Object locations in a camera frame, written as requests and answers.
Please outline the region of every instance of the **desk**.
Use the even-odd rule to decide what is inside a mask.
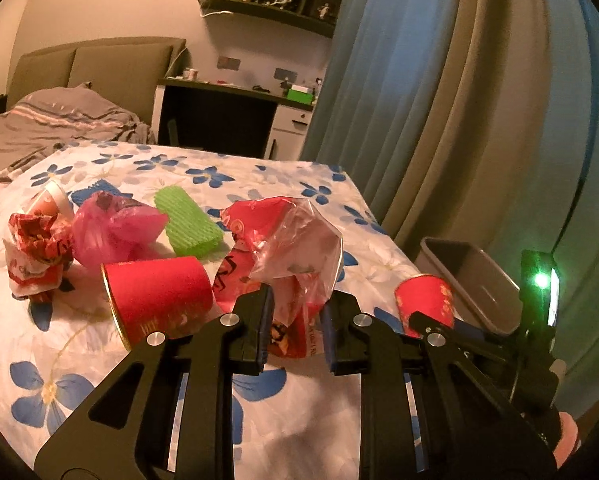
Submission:
[[[175,120],[179,146],[227,155],[298,160],[313,107],[281,96],[181,79],[158,83],[153,131],[170,146]]]

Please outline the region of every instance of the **silver screw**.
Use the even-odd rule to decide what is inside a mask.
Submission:
[[[428,335],[428,338],[426,338],[426,341],[428,341],[428,344],[431,346],[444,346],[446,345],[446,338],[437,332],[433,332],[432,334]]]
[[[240,322],[240,316],[234,314],[233,312],[229,312],[228,314],[224,314],[224,316],[220,317],[220,323],[224,326],[234,326]]]
[[[146,342],[151,346],[160,346],[164,341],[166,341],[166,336],[161,332],[153,332],[146,338]]]
[[[368,314],[358,314],[353,318],[353,322],[357,326],[368,326],[373,322],[373,319]]]

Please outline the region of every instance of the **red object on desk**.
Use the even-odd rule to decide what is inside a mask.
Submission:
[[[209,277],[193,256],[103,264],[102,277],[127,349],[153,332],[188,335],[213,303]]]
[[[395,300],[406,335],[421,337],[408,325],[414,312],[422,312],[451,328],[455,324],[451,287],[438,276],[420,274],[402,282],[395,290]]]

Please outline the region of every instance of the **green box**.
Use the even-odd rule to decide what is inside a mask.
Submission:
[[[313,103],[313,94],[305,94],[304,92],[298,92],[297,90],[293,90],[291,88],[289,90],[289,94],[286,96],[286,99],[295,101],[296,103],[310,105]]]

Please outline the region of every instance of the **yellow flower center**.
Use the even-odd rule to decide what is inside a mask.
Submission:
[[[58,391],[57,384],[54,382],[45,383],[42,387],[42,402],[48,406],[55,400],[55,394]]]

